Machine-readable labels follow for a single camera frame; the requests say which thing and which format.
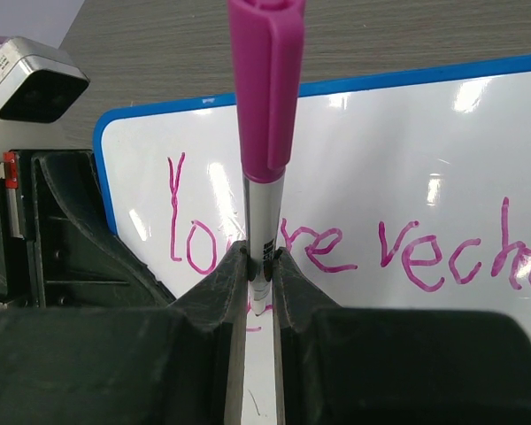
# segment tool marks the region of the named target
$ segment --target camera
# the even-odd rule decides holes
[[[24,37],[0,46],[0,120],[55,122],[88,86],[62,50]]]

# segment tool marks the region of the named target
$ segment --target blue whiteboard frame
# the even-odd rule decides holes
[[[382,73],[341,80],[308,82],[301,85],[299,97],[331,95],[347,91],[386,89],[417,84],[428,84],[431,82],[465,80],[468,78],[527,72],[531,72],[531,55],[485,60],[451,66],[438,66],[412,71],[401,71],[397,73]],[[95,153],[96,168],[104,201],[106,219],[108,221],[108,227],[112,233],[117,234],[117,229],[116,218],[112,208],[110,187],[106,176],[106,168],[104,167],[102,144],[104,129],[115,120],[159,115],[161,113],[217,108],[220,106],[231,106],[235,103],[234,93],[228,93],[225,95],[196,97],[159,104],[143,104],[114,109],[105,113],[100,120],[98,120],[93,134],[93,151]]]

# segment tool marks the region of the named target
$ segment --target handwritten word reche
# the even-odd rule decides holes
[[[177,163],[177,170],[173,167],[173,160],[167,159],[169,165],[169,190],[171,192],[171,206],[173,209],[171,217],[171,240],[170,240],[170,259],[174,262],[181,262],[182,257],[179,257],[176,253],[177,241],[176,241],[176,227],[177,217],[179,213],[179,186],[181,182],[181,169],[185,162],[185,153],[183,152]],[[509,283],[514,290],[521,290],[522,287],[518,283],[518,273],[522,274],[520,270],[524,265],[527,265],[527,279],[531,285],[531,249],[526,246],[522,241],[510,242],[509,236],[509,205],[510,201],[508,197],[505,197],[502,203],[501,209],[501,247],[499,253],[494,257],[490,275],[492,277],[498,276],[504,268],[510,254],[513,255],[511,259],[511,269],[509,275]],[[191,229],[186,244],[186,256],[187,262],[197,273],[202,275],[210,274],[216,267],[218,261],[217,242],[216,237],[212,233],[212,230],[200,220],[192,219],[190,221]],[[393,246],[389,248],[388,236],[386,235],[386,225],[384,221],[380,221],[378,225],[378,237],[380,239],[381,246],[381,261],[380,267],[388,267],[393,261],[396,254],[404,246],[404,239],[415,228],[419,227],[417,220],[408,222],[399,232]],[[209,237],[210,249],[212,252],[212,259],[210,264],[198,265],[193,260],[192,256],[192,239],[197,230],[205,232]],[[358,269],[357,264],[341,264],[340,266],[328,266],[322,261],[322,257],[330,254],[336,246],[342,241],[343,234],[339,228],[330,228],[324,232],[317,232],[312,228],[299,227],[293,233],[288,232],[288,222],[286,219],[281,219],[280,226],[281,236],[284,239],[285,246],[289,252],[293,250],[293,245],[299,236],[309,236],[312,241],[304,247],[304,254],[311,263],[318,268],[318,270],[324,273],[341,273],[350,270]],[[226,251],[230,247],[232,241],[227,240]],[[433,252],[433,257],[430,259],[417,259],[414,258],[414,253],[421,245],[427,244]],[[482,263],[477,261],[473,267],[465,272],[458,269],[458,258],[463,255],[467,249],[471,247],[477,247],[481,244],[480,238],[467,239],[457,246],[452,252],[447,261],[450,274],[454,282],[459,285],[467,285],[470,283],[476,275],[482,269]],[[434,267],[439,265],[443,261],[443,252],[439,246],[436,235],[425,235],[416,237],[407,243],[400,255],[401,265],[403,266],[406,277],[413,282],[418,288],[425,292],[435,292],[443,287],[446,282],[444,276],[438,278],[435,282],[423,282],[416,274],[416,267]]]

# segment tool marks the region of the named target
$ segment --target marker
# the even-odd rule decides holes
[[[291,156],[304,0],[228,0],[248,232],[250,303],[266,308]]]

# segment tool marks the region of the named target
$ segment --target pink marker cap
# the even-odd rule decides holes
[[[244,175],[275,182],[291,157],[305,0],[228,0]]]

